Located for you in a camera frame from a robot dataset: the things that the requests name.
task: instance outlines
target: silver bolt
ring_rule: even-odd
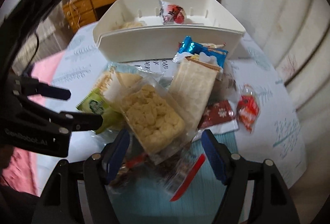
[[[239,160],[239,159],[240,159],[240,155],[239,155],[238,153],[233,153],[233,154],[231,155],[231,158],[232,158],[233,160]]]
[[[270,159],[265,160],[265,164],[268,166],[273,166],[274,162]]]
[[[67,130],[65,127],[60,127],[58,130],[62,134],[67,134],[69,132],[69,130]]]
[[[95,161],[95,160],[98,160],[98,159],[100,159],[101,158],[101,154],[99,154],[99,153],[94,153],[93,155],[92,155],[92,159]]]
[[[61,161],[60,161],[60,166],[64,166],[64,165],[66,165],[66,163],[67,163],[66,160],[61,160]]]
[[[65,114],[65,117],[67,117],[69,119],[73,119],[73,116],[71,114]]]

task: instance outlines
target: clothes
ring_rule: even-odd
[[[39,197],[0,186],[0,223],[30,224]]]

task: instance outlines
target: blue snack package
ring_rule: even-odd
[[[200,43],[193,42],[190,36],[186,36],[184,41],[181,43],[181,47],[173,58],[173,62],[179,62],[183,57],[194,56],[204,53],[205,55],[211,57],[214,56],[217,59],[217,64],[223,68],[228,51],[222,50],[220,48],[211,48],[204,46]]]

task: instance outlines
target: blue foil wrapper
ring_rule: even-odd
[[[178,54],[181,54],[183,52],[187,52],[192,55],[199,55],[201,52],[204,52],[207,56],[213,55],[217,58],[218,65],[222,68],[225,63],[226,56],[228,54],[228,51],[226,50],[210,48],[207,46],[203,46],[200,43],[193,42],[190,36],[186,36],[186,38],[181,44],[181,47],[178,50]]]

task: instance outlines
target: pink fabric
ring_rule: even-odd
[[[38,78],[41,82],[50,83],[63,54],[64,51],[61,51],[37,62],[32,71],[32,77]],[[46,101],[40,95],[31,97],[31,100],[40,105],[44,105]],[[37,155],[35,153],[15,148],[10,165],[4,169],[2,175],[8,184],[17,191],[38,195]]]

